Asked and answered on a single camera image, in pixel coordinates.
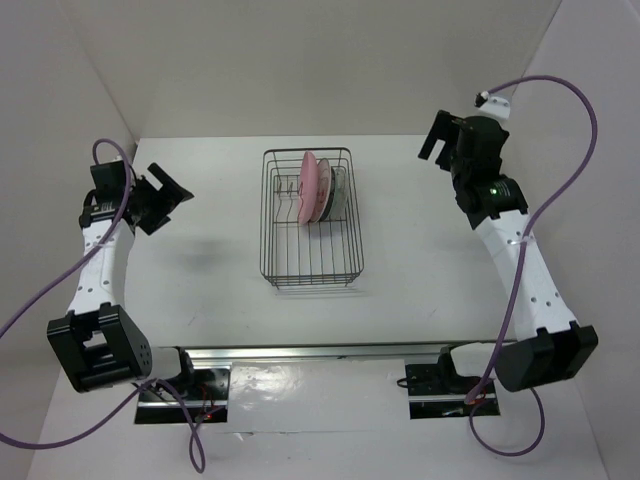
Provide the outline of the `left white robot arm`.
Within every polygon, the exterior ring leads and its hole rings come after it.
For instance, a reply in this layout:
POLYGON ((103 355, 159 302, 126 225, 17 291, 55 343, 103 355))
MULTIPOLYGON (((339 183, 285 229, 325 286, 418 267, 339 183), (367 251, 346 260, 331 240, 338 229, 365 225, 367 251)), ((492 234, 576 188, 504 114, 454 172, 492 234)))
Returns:
POLYGON ((79 225, 91 259, 81 268, 78 286, 64 317, 49 322, 47 338, 71 385, 85 393, 120 383, 162 378, 176 399, 196 390, 197 374, 182 347, 154 348, 124 308, 129 253, 135 234, 152 235, 170 213, 192 199, 159 165, 125 186, 122 161, 91 169, 95 184, 83 202, 79 225))

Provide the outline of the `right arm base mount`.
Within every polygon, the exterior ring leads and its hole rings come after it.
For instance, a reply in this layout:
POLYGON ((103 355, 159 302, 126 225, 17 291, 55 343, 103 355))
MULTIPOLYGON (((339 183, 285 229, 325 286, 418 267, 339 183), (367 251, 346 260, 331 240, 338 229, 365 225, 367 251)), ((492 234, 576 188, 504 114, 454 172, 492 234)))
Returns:
POLYGON ((411 420, 453 419, 468 417, 477 406, 478 416, 499 416, 500 407, 493 383, 485 387, 477 401, 467 404, 467 393, 478 383, 479 377, 464 377, 444 361, 405 365, 404 376, 396 381, 408 395, 411 420))

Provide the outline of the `clear glass plate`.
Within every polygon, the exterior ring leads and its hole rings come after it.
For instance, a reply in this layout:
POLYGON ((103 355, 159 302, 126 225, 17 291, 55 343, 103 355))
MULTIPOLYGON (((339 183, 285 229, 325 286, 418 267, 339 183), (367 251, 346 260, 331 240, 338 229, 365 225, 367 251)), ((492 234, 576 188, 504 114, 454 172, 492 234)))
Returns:
POLYGON ((339 220, 344 212, 349 192, 348 172, 343 167, 335 169, 335 195, 332 209, 332 218, 339 220))

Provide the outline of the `white plate with dark rim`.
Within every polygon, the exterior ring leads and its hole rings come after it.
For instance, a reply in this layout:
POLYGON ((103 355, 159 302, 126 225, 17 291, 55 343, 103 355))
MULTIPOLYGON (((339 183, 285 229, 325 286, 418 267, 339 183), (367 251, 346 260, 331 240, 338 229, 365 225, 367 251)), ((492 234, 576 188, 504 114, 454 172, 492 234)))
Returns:
POLYGON ((318 162, 318 184, 315 208, 311 217, 311 222, 318 222, 326 208, 332 185, 332 169, 329 160, 322 158, 318 162))

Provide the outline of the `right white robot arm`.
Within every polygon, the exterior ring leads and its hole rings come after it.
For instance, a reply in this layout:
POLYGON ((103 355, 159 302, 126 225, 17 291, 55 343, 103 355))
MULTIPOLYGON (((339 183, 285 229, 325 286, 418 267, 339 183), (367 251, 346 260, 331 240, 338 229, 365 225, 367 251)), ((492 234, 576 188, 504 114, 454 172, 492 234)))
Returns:
POLYGON ((450 173, 455 200, 487 248, 509 300, 516 339, 498 342, 491 373, 511 392, 573 378, 598 345, 560 295, 528 224, 531 216, 518 183, 501 171, 509 134, 488 116, 437 112, 420 150, 450 173))

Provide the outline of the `blue floral ceramic plate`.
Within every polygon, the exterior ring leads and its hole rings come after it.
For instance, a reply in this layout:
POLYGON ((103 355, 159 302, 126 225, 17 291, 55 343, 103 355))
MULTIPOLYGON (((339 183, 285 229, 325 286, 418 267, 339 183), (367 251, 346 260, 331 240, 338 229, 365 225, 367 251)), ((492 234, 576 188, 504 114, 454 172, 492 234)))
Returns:
POLYGON ((332 168, 332 190, 330 193, 329 202, 324 212, 324 220, 337 220, 342 215, 342 211, 345 203, 345 187, 346 180, 345 174, 342 168, 332 168))

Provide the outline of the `pink plastic plate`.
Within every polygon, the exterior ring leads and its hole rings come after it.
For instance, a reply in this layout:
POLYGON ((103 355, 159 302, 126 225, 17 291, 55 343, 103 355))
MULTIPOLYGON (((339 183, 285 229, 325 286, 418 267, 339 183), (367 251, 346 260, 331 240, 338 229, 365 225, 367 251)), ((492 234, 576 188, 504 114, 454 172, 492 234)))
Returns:
POLYGON ((299 175, 299 207, 297 221, 303 225, 311 220, 313 215, 319 181, 319 169, 317 159, 311 151, 306 151, 303 156, 299 175))

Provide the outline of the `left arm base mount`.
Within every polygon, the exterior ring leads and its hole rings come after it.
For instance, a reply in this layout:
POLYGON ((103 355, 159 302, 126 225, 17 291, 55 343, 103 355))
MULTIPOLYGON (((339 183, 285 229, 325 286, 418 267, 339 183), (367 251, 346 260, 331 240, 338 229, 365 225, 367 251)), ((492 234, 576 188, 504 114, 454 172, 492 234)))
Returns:
MULTIPOLYGON (((228 421, 231 370, 229 366, 196 369, 190 377, 172 381, 194 423, 228 421)), ((186 416, 175 397, 162 386, 153 386, 138 397, 136 425, 185 424, 186 416)))

